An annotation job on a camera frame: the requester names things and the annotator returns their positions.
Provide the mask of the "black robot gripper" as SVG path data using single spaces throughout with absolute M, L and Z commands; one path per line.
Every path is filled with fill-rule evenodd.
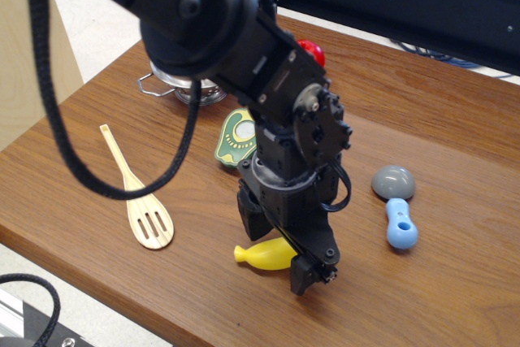
M 295 249 L 290 288 L 297 296 L 312 284 L 327 284 L 337 276 L 340 250 L 328 215 L 343 210 L 352 194 L 341 163 L 337 155 L 318 171 L 304 171 L 290 180 L 256 157 L 238 165 L 237 204 L 245 232 L 257 241 L 275 229 Z

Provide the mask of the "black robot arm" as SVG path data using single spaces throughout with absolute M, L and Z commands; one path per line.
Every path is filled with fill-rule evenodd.
M 237 203 L 257 240 L 278 231 L 296 252 L 291 290 L 335 278 L 340 251 L 328 216 L 345 207 L 341 154 L 351 128 L 314 57 L 275 19 L 273 0 L 113 0 L 138 17 L 152 64 L 211 80 L 253 117 L 257 149 L 239 163 Z

